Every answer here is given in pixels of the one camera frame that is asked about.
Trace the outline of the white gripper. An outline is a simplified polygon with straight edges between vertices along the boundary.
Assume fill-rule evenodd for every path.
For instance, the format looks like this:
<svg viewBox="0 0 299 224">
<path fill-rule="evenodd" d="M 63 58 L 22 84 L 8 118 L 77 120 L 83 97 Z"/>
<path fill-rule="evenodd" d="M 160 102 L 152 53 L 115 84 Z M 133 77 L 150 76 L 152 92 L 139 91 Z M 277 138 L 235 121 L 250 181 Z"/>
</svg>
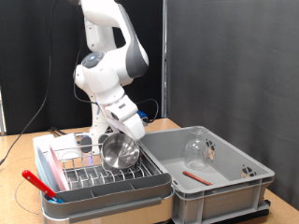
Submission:
<svg viewBox="0 0 299 224">
<path fill-rule="evenodd" d="M 143 126 L 142 120 L 138 114 L 132 115 L 129 119 L 125 121 L 112 121 L 112 125 L 134 139 L 138 141 L 145 135 L 145 128 Z"/>
</svg>

